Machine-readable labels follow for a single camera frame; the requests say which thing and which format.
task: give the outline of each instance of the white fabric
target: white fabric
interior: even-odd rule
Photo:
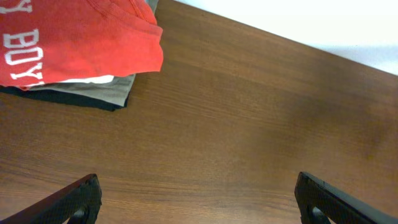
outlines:
[[[71,78],[68,80],[64,80],[60,83],[95,83],[95,84],[104,84],[110,83],[113,80],[113,75],[103,75],[101,77],[93,77],[93,78]]]

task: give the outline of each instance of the red t-shirt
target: red t-shirt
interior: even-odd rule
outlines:
[[[159,71],[161,35],[144,0],[0,0],[0,85]]]

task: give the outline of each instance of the folded clothes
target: folded clothes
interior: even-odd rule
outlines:
[[[42,100],[53,103],[61,103],[65,105],[75,105],[90,108],[98,108],[107,111],[114,111],[127,106],[127,99],[123,106],[114,105],[103,100],[93,99],[87,96],[81,96],[73,93],[62,93],[53,90],[40,90],[40,91],[24,91],[16,87],[1,87],[0,93],[8,93],[23,98]]]
[[[114,77],[112,82],[104,84],[56,83],[34,86],[29,91],[54,90],[64,93],[74,93],[103,100],[114,105],[124,106],[135,77],[136,75],[123,78]]]
[[[155,12],[158,0],[148,0],[147,2]],[[114,111],[127,106],[127,98],[134,78],[135,75],[122,78],[114,77],[111,82],[105,84],[54,83],[33,86],[30,89],[31,91],[22,91],[13,87],[0,87],[0,92],[35,100]]]
[[[7,0],[0,13],[3,86],[125,77],[162,65],[162,29],[144,0]]]

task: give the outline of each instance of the white wall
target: white wall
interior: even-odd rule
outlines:
[[[398,75],[397,0],[177,0]]]

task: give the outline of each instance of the wood grain surface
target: wood grain surface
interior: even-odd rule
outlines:
[[[126,109],[0,94],[0,219],[97,173],[97,223],[300,223],[302,170],[398,217],[398,77],[171,0],[157,19]]]

